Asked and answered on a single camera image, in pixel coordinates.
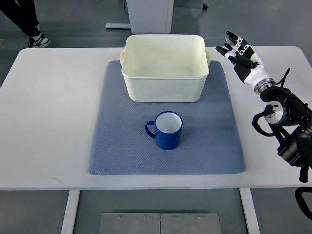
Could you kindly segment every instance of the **bin handle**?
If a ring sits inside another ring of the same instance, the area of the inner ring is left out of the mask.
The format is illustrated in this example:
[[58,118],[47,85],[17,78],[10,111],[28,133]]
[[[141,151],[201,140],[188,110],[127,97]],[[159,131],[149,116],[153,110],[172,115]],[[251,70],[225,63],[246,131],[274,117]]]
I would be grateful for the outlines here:
[[210,65],[210,53],[208,50],[206,50],[206,58],[207,58],[207,64]]
[[125,60],[125,53],[126,51],[125,50],[122,50],[121,53],[120,53],[120,64],[123,65],[123,61]]

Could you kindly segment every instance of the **white sneaker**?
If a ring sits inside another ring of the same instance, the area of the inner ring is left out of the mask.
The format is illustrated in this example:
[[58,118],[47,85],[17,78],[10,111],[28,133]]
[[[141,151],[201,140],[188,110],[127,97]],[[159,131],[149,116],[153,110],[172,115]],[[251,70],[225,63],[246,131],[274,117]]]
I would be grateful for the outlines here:
[[41,34],[38,40],[35,40],[33,37],[29,38],[28,47],[29,48],[45,48],[47,47],[51,41]]

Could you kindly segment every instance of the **person's leg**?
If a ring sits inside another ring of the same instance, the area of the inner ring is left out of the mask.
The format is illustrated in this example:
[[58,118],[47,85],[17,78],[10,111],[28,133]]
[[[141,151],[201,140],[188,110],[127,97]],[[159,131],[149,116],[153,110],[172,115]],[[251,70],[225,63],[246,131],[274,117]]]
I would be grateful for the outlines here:
[[30,37],[35,37],[40,34],[40,31],[35,27],[34,22],[26,17],[21,7],[14,0],[0,0],[0,10],[14,23],[23,33]]
[[18,0],[19,6],[25,15],[26,19],[29,19],[32,26],[37,26],[39,24],[36,15],[36,7],[34,0]]

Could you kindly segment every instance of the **metal plate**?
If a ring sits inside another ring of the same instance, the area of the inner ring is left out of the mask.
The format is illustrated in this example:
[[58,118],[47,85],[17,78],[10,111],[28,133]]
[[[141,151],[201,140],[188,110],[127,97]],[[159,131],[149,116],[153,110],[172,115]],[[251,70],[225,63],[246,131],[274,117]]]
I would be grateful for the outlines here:
[[103,213],[100,234],[221,234],[219,214]]
[[161,214],[161,234],[221,234],[219,214]]
[[99,234],[159,234],[160,215],[103,213]]

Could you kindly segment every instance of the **blue mat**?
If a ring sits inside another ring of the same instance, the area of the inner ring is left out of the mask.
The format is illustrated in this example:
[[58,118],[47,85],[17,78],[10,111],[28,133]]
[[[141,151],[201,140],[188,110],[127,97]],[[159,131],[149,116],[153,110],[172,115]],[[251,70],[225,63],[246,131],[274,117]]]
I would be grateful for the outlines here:
[[[180,145],[165,151],[145,132],[163,111],[183,119]],[[88,172],[92,175],[237,174],[245,161],[222,66],[211,61],[194,103],[134,102],[119,61],[106,68]]]

